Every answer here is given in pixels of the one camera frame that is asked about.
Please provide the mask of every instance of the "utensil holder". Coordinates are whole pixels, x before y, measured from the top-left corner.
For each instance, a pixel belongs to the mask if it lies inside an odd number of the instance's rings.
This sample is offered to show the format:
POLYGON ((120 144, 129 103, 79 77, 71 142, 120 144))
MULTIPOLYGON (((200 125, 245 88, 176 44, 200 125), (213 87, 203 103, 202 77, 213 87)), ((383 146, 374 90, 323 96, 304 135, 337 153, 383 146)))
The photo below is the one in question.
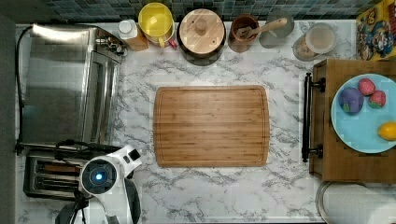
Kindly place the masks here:
POLYGON ((228 45, 230 46, 230 49, 237 53, 242 53, 250 48, 257 35, 253 35, 250 38, 240 38, 236 35, 238 29, 248 26, 250 26, 252 29, 255 29, 259 27, 259 22, 256 18, 248 14, 242 14, 233 20, 231 31, 228 37, 228 45))

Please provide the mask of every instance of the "blue light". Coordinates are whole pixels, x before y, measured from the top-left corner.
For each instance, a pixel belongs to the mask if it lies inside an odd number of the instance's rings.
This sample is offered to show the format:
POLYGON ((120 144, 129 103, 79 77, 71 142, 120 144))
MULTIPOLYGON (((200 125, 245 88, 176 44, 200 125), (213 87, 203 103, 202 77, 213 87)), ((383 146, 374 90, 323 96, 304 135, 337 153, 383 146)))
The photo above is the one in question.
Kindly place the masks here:
POLYGON ((102 176, 101 174, 97 174, 97 175, 96 175, 96 179, 97 179, 97 180, 101 180, 102 177, 103 177, 103 176, 102 176))

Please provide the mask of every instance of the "power cord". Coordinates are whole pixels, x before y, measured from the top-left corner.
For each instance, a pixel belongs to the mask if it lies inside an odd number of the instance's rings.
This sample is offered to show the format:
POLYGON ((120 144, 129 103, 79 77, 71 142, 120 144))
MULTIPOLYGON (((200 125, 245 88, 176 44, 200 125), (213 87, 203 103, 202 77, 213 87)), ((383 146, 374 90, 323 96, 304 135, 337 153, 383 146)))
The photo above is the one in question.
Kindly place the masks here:
POLYGON ((24 101, 22 100, 22 87, 21 87, 21 75, 20 75, 20 48, 21 48, 21 41, 24 37, 24 35, 30 31, 33 28, 33 26, 29 26, 26 29, 24 29, 18 38, 18 43, 17 47, 15 48, 15 78, 17 82, 17 93, 18 93, 18 108, 20 110, 19 113, 19 124, 20 124, 20 132, 18 134, 18 139, 17 143, 15 144, 14 152, 17 153, 17 155, 21 155, 21 152, 23 151, 23 146, 21 145, 22 141, 22 116, 23 116, 23 108, 24 108, 24 101))
POLYGON ((59 151, 61 146, 74 146, 74 145, 78 145, 78 146, 82 146, 85 147, 84 149, 77 149, 77 152, 68 155, 68 157, 74 157, 77 156, 77 154, 81 154, 84 152, 94 152, 94 151, 99 151, 99 152, 103 152, 105 154, 108 153, 112 153, 115 151, 118 151, 120 149, 120 147, 113 147, 113 146, 108 146, 108 145, 101 145, 101 144, 96 144, 96 143, 85 143, 85 142, 79 142, 79 141, 75 141, 73 139, 67 139, 65 141, 61 141, 59 143, 56 144, 55 149, 53 149, 54 151, 54 159, 58 160, 58 161, 63 161, 64 163, 71 165, 71 166, 76 166, 77 165, 69 162, 66 158, 65 155, 59 151))

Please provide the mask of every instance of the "blue plate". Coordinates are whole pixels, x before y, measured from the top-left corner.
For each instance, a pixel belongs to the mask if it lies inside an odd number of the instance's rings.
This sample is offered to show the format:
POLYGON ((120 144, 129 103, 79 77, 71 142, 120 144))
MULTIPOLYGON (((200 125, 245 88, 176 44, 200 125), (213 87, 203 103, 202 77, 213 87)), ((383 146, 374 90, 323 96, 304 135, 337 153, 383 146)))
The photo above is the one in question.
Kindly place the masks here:
POLYGON ((379 153, 396 146, 396 141, 387 141, 378 135, 379 127, 388 121, 396 120, 396 83, 380 75, 365 74, 353 77, 335 94, 332 100, 332 126, 345 144, 364 153, 379 153), (371 108, 369 97, 364 97, 361 112, 350 115, 338 103, 338 94, 347 87, 358 88, 362 78, 370 78, 375 88, 387 95, 384 107, 371 108))

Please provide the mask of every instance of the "marble countertop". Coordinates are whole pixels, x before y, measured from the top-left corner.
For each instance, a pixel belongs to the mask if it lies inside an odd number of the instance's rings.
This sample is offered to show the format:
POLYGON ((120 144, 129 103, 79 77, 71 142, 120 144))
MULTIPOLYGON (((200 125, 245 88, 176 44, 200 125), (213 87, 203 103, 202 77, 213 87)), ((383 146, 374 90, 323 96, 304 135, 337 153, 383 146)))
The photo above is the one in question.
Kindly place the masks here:
MULTIPOLYGON (((291 46, 316 21, 297 21, 281 47, 264 49, 258 39, 244 53, 227 45, 215 63, 188 63, 178 50, 150 46, 129 52, 120 70, 114 145, 142 155, 135 170, 143 223, 318 222, 320 180, 302 162, 304 76, 326 58, 353 59, 354 21, 331 24, 337 46, 313 62, 297 60, 291 46), (162 168, 154 154, 152 118, 156 90, 164 86, 261 85, 270 112, 270 150, 263 167, 162 168)), ((230 22, 226 22, 227 34, 230 22)), ((17 158, 17 222, 53 223, 64 202, 27 198, 22 192, 23 158, 17 158)))

